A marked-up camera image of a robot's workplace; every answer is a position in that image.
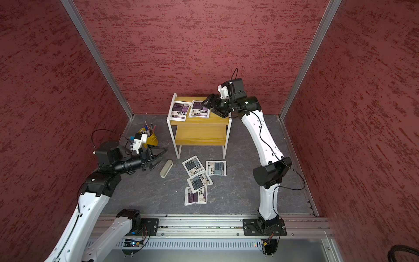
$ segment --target metal base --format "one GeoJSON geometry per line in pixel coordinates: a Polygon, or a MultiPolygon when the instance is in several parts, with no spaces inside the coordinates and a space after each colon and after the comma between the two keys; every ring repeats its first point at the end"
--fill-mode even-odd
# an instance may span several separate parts
{"type": "Polygon", "coordinates": [[[260,236],[261,234],[270,235],[272,234],[272,230],[274,232],[274,236],[287,235],[287,229],[285,228],[285,224],[282,219],[279,219],[279,223],[271,227],[270,232],[266,233],[262,232],[258,219],[243,219],[243,231],[245,236],[260,236]]]}
{"type": "MultiPolygon", "coordinates": [[[[187,239],[255,239],[243,235],[243,219],[257,219],[257,215],[144,215],[158,218],[157,237],[187,239]]],[[[287,236],[281,239],[333,239],[327,218],[281,214],[287,225],[287,236]]],[[[100,215],[91,238],[98,238],[113,223],[115,215],[100,215]]]]}
{"type": "Polygon", "coordinates": [[[132,232],[129,232],[126,234],[126,236],[141,236],[143,234],[142,228],[144,228],[142,225],[145,225],[147,228],[147,235],[155,236],[157,234],[158,230],[158,218],[142,218],[140,223],[140,228],[136,229],[132,232]]]}

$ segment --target red textured wall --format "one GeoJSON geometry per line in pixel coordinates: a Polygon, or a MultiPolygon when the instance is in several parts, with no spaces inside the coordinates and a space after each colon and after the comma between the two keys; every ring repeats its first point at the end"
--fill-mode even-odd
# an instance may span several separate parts
{"type": "Polygon", "coordinates": [[[0,24],[0,260],[43,261],[96,166],[91,132],[127,116],[59,0],[2,1],[0,24]]]}
{"type": "Polygon", "coordinates": [[[134,113],[167,113],[173,92],[217,92],[236,67],[278,114],[328,0],[75,0],[134,113]]]}
{"type": "Polygon", "coordinates": [[[418,12],[417,1],[343,1],[286,115],[346,262],[419,248],[418,12]]]}

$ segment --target white packet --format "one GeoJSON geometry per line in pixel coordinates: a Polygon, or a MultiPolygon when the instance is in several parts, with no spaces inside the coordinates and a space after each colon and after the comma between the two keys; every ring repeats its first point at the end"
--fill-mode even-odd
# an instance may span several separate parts
{"type": "Polygon", "coordinates": [[[191,102],[174,101],[173,107],[170,108],[169,120],[186,121],[186,116],[191,105],[191,102]]]}
{"type": "Polygon", "coordinates": [[[192,193],[197,192],[200,188],[213,184],[211,178],[205,173],[188,178],[186,181],[188,182],[192,193]]]}
{"type": "Polygon", "coordinates": [[[208,176],[227,176],[227,164],[225,161],[206,161],[205,169],[208,176]]]}
{"type": "Polygon", "coordinates": [[[191,110],[189,110],[189,117],[210,117],[210,110],[202,105],[203,101],[192,100],[191,110]]]}
{"type": "Polygon", "coordinates": [[[205,167],[201,164],[197,156],[192,156],[190,159],[182,162],[182,165],[186,169],[186,172],[188,172],[189,177],[205,173],[205,167]]]}
{"type": "Polygon", "coordinates": [[[196,193],[192,193],[190,187],[185,188],[185,205],[206,204],[208,201],[208,188],[202,187],[196,193]]]}

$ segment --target small wooden table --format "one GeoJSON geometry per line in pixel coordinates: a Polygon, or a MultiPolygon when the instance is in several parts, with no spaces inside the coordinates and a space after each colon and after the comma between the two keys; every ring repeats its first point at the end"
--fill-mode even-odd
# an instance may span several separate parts
{"type": "Polygon", "coordinates": [[[167,116],[167,126],[169,127],[178,159],[181,156],[183,145],[220,145],[222,146],[222,158],[225,159],[231,128],[231,113],[226,118],[217,116],[212,112],[210,112],[209,118],[189,117],[189,110],[191,110],[189,108],[186,114],[186,121],[169,120],[174,101],[192,102],[192,100],[204,101],[205,99],[206,97],[204,96],[177,96],[176,93],[173,94],[167,116]],[[173,136],[172,125],[177,126],[176,136],[173,136]]]}

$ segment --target metal corner post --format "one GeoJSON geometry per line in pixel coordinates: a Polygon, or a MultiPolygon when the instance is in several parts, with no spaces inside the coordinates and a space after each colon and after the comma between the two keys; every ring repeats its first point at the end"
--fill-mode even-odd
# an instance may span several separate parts
{"type": "Polygon", "coordinates": [[[300,85],[305,77],[305,74],[307,73],[311,65],[311,62],[313,61],[317,53],[317,50],[324,36],[326,35],[327,29],[329,28],[330,23],[332,22],[340,3],[341,0],[330,0],[329,4],[327,5],[323,17],[320,21],[320,24],[317,28],[317,31],[314,34],[313,40],[311,41],[310,47],[308,48],[307,54],[305,55],[304,61],[300,67],[300,70],[298,71],[297,77],[295,78],[295,81],[291,87],[291,91],[288,94],[287,99],[285,100],[281,112],[279,113],[279,117],[281,119],[285,119],[285,115],[287,114],[288,109],[290,109],[291,107],[295,95],[297,94],[298,89],[300,88],[300,85]]]}
{"type": "Polygon", "coordinates": [[[103,58],[102,54],[100,53],[98,47],[96,46],[92,36],[90,35],[89,30],[87,29],[84,21],[77,10],[73,0],[61,0],[62,5],[66,9],[68,15],[70,16],[71,20],[73,21],[75,27],[77,28],[78,32],[80,33],[81,37],[83,38],[84,42],[86,43],[88,49],[92,53],[96,63],[98,64],[99,68],[102,70],[103,75],[105,76],[106,80],[108,81],[109,85],[111,86],[112,90],[114,91],[118,101],[124,108],[128,118],[130,120],[134,117],[134,112],[130,108],[127,100],[125,99],[121,89],[119,89],[118,83],[116,82],[114,76],[111,73],[108,65],[106,64],[105,59],[103,58]]]}

